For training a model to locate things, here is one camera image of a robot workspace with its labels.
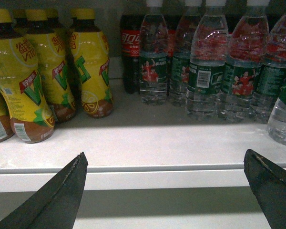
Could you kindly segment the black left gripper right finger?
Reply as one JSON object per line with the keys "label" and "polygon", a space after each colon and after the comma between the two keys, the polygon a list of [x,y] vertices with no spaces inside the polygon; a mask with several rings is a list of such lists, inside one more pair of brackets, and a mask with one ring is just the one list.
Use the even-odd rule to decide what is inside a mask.
{"label": "black left gripper right finger", "polygon": [[244,173],[269,226],[286,229],[286,170],[248,149]]}

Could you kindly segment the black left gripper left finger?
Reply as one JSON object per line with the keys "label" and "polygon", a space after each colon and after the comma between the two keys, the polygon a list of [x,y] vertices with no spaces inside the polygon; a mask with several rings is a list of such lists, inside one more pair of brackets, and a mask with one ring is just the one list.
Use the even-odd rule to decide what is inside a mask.
{"label": "black left gripper left finger", "polygon": [[72,229],[81,203],[88,161],[83,152],[0,221],[0,229]]}

